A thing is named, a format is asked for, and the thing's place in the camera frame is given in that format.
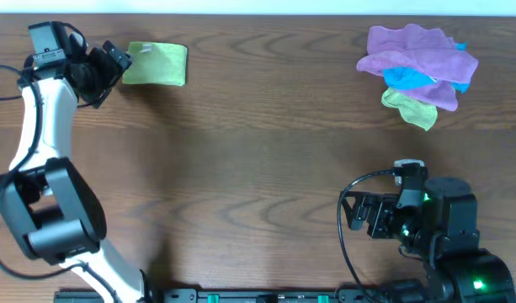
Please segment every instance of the white arm segment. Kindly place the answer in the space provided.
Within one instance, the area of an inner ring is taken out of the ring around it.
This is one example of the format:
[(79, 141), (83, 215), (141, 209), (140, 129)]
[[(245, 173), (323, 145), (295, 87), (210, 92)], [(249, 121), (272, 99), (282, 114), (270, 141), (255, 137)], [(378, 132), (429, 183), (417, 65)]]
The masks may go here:
[[(60, 266), (67, 268), (76, 263), (87, 263), (89, 268), (101, 276), (115, 290), (122, 303), (136, 303), (144, 295), (144, 282), (140, 270), (132, 268), (115, 250), (115, 247), (104, 239), (100, 242), (100, 250), (96, 253), (81, 253), (68, 258)], [(71, 269), (80, 276), (102, 297), (105, 303), (112, 303), (111, 294), (90, 274), (81, 268)]]
[[(65, 79), (48, 78), (34, 82), (43, 104), (42, 133), (36, 153), (20, 171), (43, 166), (52, 157), (71, 158), (72, 118), (77, 108), (77, 97)], [(24, 125), (19, 149), (9, 170), (14, 168), (28, 152), (35, 133), (35, 97), (30, 87), (22, 90), (24, 98)]]

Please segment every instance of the pile of towels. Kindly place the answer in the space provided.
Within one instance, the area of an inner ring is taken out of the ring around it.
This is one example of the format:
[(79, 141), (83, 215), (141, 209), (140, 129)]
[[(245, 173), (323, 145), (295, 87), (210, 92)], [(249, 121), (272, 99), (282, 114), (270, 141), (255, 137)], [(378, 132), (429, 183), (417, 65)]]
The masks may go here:
[(437, 107), (455, 111), (455, 91), (465, 93), (469, 88), (478, 60), (466, 47), (442, 29), (417, 24), (403, 29), (373, 26), (368, 55), (357, 63), (357, 70), (384, 77), (389, 88), (381, 102), (399, 109), (406, 122), (429, 130), (437, 119)]

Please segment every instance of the white wall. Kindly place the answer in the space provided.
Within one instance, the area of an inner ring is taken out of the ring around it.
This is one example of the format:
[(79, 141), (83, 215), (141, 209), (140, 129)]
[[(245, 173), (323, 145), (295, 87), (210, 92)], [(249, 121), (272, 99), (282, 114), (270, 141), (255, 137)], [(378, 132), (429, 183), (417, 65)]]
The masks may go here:
[(516, 0), (0, 0), (0, 13), (516, 16)]

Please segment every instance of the light green towel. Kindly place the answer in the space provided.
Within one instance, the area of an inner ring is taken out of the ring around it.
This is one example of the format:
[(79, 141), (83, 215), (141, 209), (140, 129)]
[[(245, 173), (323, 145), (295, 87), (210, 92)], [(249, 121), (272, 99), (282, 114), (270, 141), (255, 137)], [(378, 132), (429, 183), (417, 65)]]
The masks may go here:
[(169, 43), (131, 42), (128, 53), (134, 57), (134, 61), (123, 74), (123, 84), (184, 85), (186, 47)]
[(407, 123), (415, 124), (428, 131), (437, 120), (437, 108), (435, 105), (420, 102), (410, 98), (394, 88), (387, 89), (381, 97), (383, 105), (393, 109), (399, 109), (400, 115)]

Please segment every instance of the wood grain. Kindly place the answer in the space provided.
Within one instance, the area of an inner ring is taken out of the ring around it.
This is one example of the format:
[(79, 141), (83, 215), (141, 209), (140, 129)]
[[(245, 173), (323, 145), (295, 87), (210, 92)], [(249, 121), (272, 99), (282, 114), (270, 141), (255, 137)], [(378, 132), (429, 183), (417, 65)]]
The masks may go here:
[[(105, 40), (189, 48), (182, 88), (119, 85), (100, 110), (77, 113), (73, 161), (103, 203), (109, 238), (158, 284), (204, 288), (336, 288), (352, 282), (338, 246), (338, 191), (399, 158), (467, 180), (479, 200), (481, 245), (516, 285), (516, 19), (0, 15), (0, 63), (21, 66), (27, 27), (64, 20), (91, 46)], [(441, 27), (480, 66), (454, 113), (424, 132), (380, 104), (383, 80), (356, 72), (371, 25)], [(0, 95), (16, 93), (0, 73)], [(0, 103), (0, 173), (19, 141), (21, 101)], [(391, 191), (381, 178), (360, 186)], [(397, 242), (346, 231), (366, 284), (423, 277)], [(0, 218), (0, 254), (21, 256)], [(0, 272), (0, 302), (48, 302), (72, 274), (24, 282)]]

